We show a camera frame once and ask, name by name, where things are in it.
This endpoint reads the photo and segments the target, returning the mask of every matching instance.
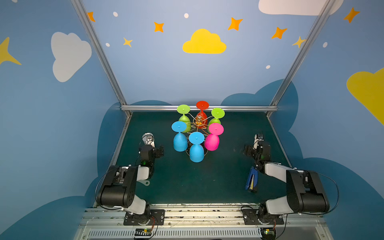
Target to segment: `green table surface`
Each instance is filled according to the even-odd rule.
[[[260,173],[258,192],[245,190],[253,159],[242,151],[244,145],[253,144],[256,133],[263,133],[265,141],[270,143],[272,161],[288,166],[264,113],[227,112],[221,119],[224,133],[220,135],[218,149],[208,152],[199,163],[192,162],[185,152],[173,149],[176,132],[171,125],[180,116],[177,112],[133,113],[117,165],[135,164],[141,137],[146,132],[153,133],[156,147],[164,146],[164,157],[156,159],[150,185],[136,184],[138,197],[151,204],[258,203],[286,195],[284,182]]]

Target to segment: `orange star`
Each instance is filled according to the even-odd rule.
[[[349,14],[343,19],[343,20],[348,20],[349,23],[352,22],[352,19],[359,14],[360,12],[355,11],[353,8],[349,12]]]
[[[231,25],[229,26],[228,30],[231,30],[231,29],[235,29],[235,30],[239,30],[239,24],[241,23],[241,21],[243,21],[242,19],[239,19],[239,20],[236,20],[234,18],[232,18],[232,22],[231,22]]]
[[[155,23],[155,31],[161,31],[163,33],[164,23]]]
[[[95,19],[93,18],[93,12],[89,12],[87,14],[88,14],[89,20],[96,22]]]
[[[277,28],[277,29],[276,29],[276,33],[275,33],[275,35],[272,36],[272,38],[280,38],[280,39],[281,39],[281,37],[283,36],[283,33],[284,33],[286,30],[287,30],[287,28],[286,28],[286,29],[280,29],[280,28]]]

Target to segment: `metal rail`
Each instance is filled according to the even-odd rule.
[[[240,210],[244,205],[258,208],[255,203],[151,204],[151,209],[165,210],[164,225],[158,227],[153,239],[256,239],[260,237],[257,236],[260,228],[274,227],[273,224],[245,225]],[[74,240],[133,239],[136,228],[143,226],[124,226],[125,214],[99,207],[86,209]],[[287,219],[286,239],[332,240],[322,216],[290,214]],[[276,228],[281,233],[284,225]]]
[[[285,153],[285,150],[284,150],[284,148],[283,148],[283,145],[282,145],[281,142],[280,142],[280,138],[279,138],[279,136],[277,135],[277,132],[276,132],[276,130],[275,130],[275,127],[273,126],[273,124],[272,124],[272,122],[271,122],[271,119],[269,119],[269,118],[267,118],[267,119],[268,119],[269,124],[271,125],[271,128],[272,128],[272,130],[273,130],[273,133],[275,134],[275,137],[276,137],[276,139],[277,139],[277,142],[279,143],[279,146],[280,146],[281,150],[283,151],[284,157],[285,157],[285,159],[287,160],[288,165],[289,165],[290,167],[292,167],[291,162],[289,161],[288,156],[287,156],[287,154]]]
[[[123,111],[176,111],[177,105],[122,105]],[[200,111],[195,105],[189,106],[191,111]],[[277,106],[209,106],[207,110],[221,108],[228,112],[264,112],[277,111]]]
[[[118,144],[116,145],[115,151],[113,152],[112,159],[109,162],[108,169],[109,169],[110,166],[115,165],[117,160],[118,160],[118,157],[119,157],[119,154],[120,154],[120,150],[121,150],[121,146],[122,146],[122,143],[124,142],[125,134],[127,133],[128,125],[129,125],[131,119],[132,119],[131,115],[127,116],[127,119],[126,119],[126,121],[124,123],[124,127],[123,127],[123,129],[121,131],[121,134],[120,134],[120,138],[119,138]],[[97,205],[98,204],[96,203],[96,201],[94,201],[93,202],[93,207],[96,207]]]
[[[297,70],[299,69],[300,65],[303,63],[305,56],[308,54],[311,46],[313,45],[321,29],[323,28],[325,22],[327,21],[330,15],[331,9],[335,2],[336,0],[327,0],[326,3],[324,4],[322,10],[320,11],[317,19],[315,20],[311,30],[307,35],[304,45],[300,48],[300,51],[297,54],[296,58],[294,59],[291,68],[289,69],[287,75],[285,76],[283,82],[281,83],[279,89],[277,90],[275,96],[273,97],[272,102],[270,104],[271,106],[277,106],[277,104],[279,103],[288,85],[291,83]],[[269,118],[271,114],[272,112],[269,111],[267,113],[267,117]]]
[[[87,33],[89,39],[91,40],[94,50],[100,59],[101,65],[103,66],[104,71],[107,74],[109,81],[111,82],[112,88],[115,91],[116,96],[118,97],[121,105],[127,104],[127,102],[125,101],[124,95],[121,91],[121,88],[119,86],[119,83],[116,79],[116,76],[112,71],[112,67],[110,66],[107,56],[103,51],[99,38],[97,37],[97,34],[92,26],[92,23],[89,20],[89,17],[83,2],[81,0],[71,0],[71,1],[77,12],[77,15],[80,18],[81,23],[84,26],[85,32]]]

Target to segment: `ventilation grille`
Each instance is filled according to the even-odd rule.
[[[88,239],[111,239],[111,238],[132,238],[133,231],[131,230],[118,230],[115,228],[102,228],[91,230]]]
[[[116,228],[92,229],[88,239],[132,239],[132,230],[119,230]],[[249,238],[261,237],[260,228],[179,228],[158,229],[153,238]]]

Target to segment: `black cable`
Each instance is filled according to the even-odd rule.
[[[155,231],[155,233],[154,233],[149,239],[147,239],[147,240],[150,240],[151,238],[153,238],[153,236],[156,235],[156,233],[157,233],[157,229],[159,228],[159,221],[157,220],[157,218],[156,218],[155,216],[153,216],[153,217],[156,219],[156,222],[157,222],[156,231]]]
[[[251,207],[251,205],[242,205],[242,207],[240,208],[240,211],[243,210],[243,207],[249,207],[250,209],[255,210],[253,207]]]
[[[287,219],[288,219],[288,214],[287,214],[287,217],[285,218],[284,229],[283,229],[283,231],[281,232],[281,234],[280,234],[277,238],[275,238],[275,240],[278,239],[279,237],[281,237],[281,235],[284,233],[284,231],[285,231],[285,227],[287,226]]]
[[[138,155],[137,158],[136,158],[135,166],[137,166],[136,163],[137,163],[137,160],[139,159],[139,157],[140,157],[140,155]]]
[[[143,139],[146,136],[151,136],[152,137],[152,141],[150,141],[150,143],[153,143],[155,141],[155,136],[153,136],[152,134],[146,134],[141,139]]]
[[[102,208],[104,208],[104,209],[106,209],[106,210],[119,210],[119,209],[121,209],[121,207],[119,207],[119,208],[115,208],[115,209],[108,209],[108,208],[106,208],[106,207],[103,207],[103,206],[97,201],[97,197],[96,197],[96,195],[97,195],[97,188],[99,187],[99,184],[100,184],[101,180],[103,179],[103,177],[105,177],[105,175],[107,175],[109,172],[112,172],[113,170],[118,169],[119,167],[114,167],[114,168],[112,168],[111,170],[109,170],[108,172],[106,172],[106,173],[100,178],[99,182],[97,183],[96,189],[95,189],[95,202],[96,202],[100,207],[102,207]]]
[[[308,215],[324,215],[324,214],[328,214],[328,213],[332,212],[333,210],[335,210],[335,208],[339,205],[339,196],[340,196],[340,194],[339,194],[339,186],[337,185],[337,183],[332,178],[330,178],[328,176],[325,176],[324,174],[321,174],[321,173],[316,172],[316,171],[312,171],[312,172],[315,172],[317,174],[320,174],[320,175],[322,175],[322,176],[332,180],[332,182],[335,184],[336,189],[337,189],[337,201],[336,201],[336,205],[331,210],[329,210],[328,212],[321,213],[321,214],[308,214],[308,213],[305,213],[305,212],[302,212],[302,213],[303,214],[308,214]]]

